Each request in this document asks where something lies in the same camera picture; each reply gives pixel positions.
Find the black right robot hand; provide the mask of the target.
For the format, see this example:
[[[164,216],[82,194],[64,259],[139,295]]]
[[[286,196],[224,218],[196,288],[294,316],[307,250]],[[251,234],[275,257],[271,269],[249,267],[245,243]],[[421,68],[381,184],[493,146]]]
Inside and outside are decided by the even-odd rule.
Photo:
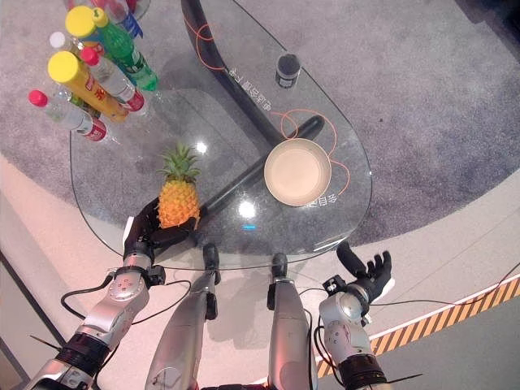
[[[392,257],[387,250],[382,254],[376,254],[373,260],[365,264],[344,240],[336,248],[336,255],[346,270],[356,278],[355,284],[364,289],[368,303],[383,293],[384,287],[392,277]]]

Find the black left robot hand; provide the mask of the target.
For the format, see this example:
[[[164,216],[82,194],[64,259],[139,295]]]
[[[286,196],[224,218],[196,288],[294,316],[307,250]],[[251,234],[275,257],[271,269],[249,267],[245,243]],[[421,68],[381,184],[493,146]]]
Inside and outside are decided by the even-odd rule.
[[[196,230],[196,225],[197,219],[190,217],[179,226],[160,227],[156,197],[134,217],[123,244],[123,258],[143,254],[154,263],[156,254],[187,240]]]

